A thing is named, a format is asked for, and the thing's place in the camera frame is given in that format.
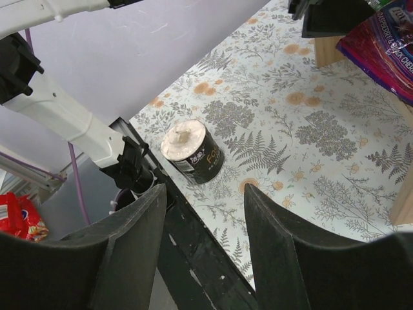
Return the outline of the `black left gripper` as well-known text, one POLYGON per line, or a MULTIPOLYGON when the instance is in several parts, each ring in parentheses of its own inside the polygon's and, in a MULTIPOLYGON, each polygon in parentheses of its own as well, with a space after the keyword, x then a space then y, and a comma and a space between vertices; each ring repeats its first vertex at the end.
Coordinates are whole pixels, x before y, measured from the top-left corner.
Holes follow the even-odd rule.
POLYGON ((289 0, 288 13, 303 20, 303 38, 318 38, 345 36, 375 10, 364 0, 289 0))

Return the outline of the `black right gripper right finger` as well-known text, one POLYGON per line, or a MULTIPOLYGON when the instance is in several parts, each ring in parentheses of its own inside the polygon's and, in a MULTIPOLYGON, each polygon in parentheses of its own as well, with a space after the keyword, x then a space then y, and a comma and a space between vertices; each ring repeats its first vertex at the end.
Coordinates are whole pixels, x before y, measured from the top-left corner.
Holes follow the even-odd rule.
POLYGON ((244 193, 260 309, 411 309, 412 234, 359 242, 310 223, 253 185, 244 193))

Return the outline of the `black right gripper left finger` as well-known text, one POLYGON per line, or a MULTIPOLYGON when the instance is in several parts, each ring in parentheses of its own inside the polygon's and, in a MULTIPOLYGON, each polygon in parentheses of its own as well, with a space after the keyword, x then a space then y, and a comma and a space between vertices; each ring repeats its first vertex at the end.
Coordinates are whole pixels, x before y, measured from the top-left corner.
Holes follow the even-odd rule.
POLYGON ((166 187, 58 241, 1 235, 2 309, 148 309, 166 187))

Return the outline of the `purple pink Fox's candy bag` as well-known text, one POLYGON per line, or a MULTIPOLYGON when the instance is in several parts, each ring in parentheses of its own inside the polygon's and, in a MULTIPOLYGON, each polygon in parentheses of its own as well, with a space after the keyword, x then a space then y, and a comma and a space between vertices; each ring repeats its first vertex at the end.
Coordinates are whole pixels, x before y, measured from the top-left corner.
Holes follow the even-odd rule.
POLYGON ((391 1, 339 40, 336 49, 412 106, 412 1, 391 1))

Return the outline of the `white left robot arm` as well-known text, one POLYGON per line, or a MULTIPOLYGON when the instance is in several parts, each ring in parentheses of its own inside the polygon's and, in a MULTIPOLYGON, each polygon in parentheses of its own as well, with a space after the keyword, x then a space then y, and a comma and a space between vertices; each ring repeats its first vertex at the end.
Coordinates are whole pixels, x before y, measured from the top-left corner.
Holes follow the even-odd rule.
POLYGON ((67 94, 41 66, 19 31, 80 12, 120 8, 131 1, 2 1, 1 105, 49 128, 84 152, 116 186, 138 196, 156 183, 147 145, 105 125, 67 94))

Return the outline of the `wooden two-tier shelf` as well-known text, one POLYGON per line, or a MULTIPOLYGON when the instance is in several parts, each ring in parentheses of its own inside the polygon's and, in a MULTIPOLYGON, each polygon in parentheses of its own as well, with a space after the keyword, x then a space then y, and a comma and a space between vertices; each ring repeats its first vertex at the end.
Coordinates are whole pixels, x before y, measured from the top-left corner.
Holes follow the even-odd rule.
MULTIPOLYGON (((314 40, 316 66, 326 68, 342 61, 345 56, 336 49, 340 36, 317 37, 314 40)), ((347 94, 343 100, 345 108, 351 113, 364 118, 374 116, 384 122, 395 123, 398 129, 412 132, 412 107, 402 102, 395 94, 386 90, 366 92, 363 99, 347 94)), ((397 182, 401 188, 390 211, 390 222, 393 225, 412 223, 412 144, 406 146, 404 153, 393 150, 389 156, 375 154, 376 165, 383 170, 392 169, 391 176, 397 174, 397 182)))

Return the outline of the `red snack bag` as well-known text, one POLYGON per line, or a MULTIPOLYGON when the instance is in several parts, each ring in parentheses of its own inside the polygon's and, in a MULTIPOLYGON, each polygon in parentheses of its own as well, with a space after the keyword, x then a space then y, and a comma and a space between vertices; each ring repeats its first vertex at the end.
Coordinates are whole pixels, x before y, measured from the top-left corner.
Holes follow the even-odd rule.
POLYGON ((33 202, 12 192, 1 195, 1 232, 32 242, 44 240, 49 233, 33 202))

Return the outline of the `floral table mat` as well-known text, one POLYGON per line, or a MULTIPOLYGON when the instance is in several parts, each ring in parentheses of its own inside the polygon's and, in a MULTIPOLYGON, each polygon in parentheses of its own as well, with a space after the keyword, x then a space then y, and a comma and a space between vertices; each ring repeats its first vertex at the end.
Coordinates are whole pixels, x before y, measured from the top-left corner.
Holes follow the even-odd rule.
POLYGON ((130 121, 248 282, 246 184, 355 240, 412 230, 391 224, 399 176, 374 157, 404 153, 412 132, 345 108, 347 94, 362 100, 383 89, 347 60, 318 68, 301 28, 286 1, 269 2, 130 121), (187 181, 161 154, 167 131, 188 119, 204 123, 225 155, 204 185, 187 181))

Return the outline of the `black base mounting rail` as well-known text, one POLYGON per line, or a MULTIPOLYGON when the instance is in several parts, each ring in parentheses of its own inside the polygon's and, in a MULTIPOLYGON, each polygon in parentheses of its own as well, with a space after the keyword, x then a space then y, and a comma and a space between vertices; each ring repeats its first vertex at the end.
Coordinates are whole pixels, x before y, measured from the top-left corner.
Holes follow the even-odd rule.
POLYGON ((257 309, 253 288, 193 210, 188 200, 131 124, 111 127, 145 151, 143 162, 166 185, 168 204, 156 278, 165 283, 173 309, 257 309))

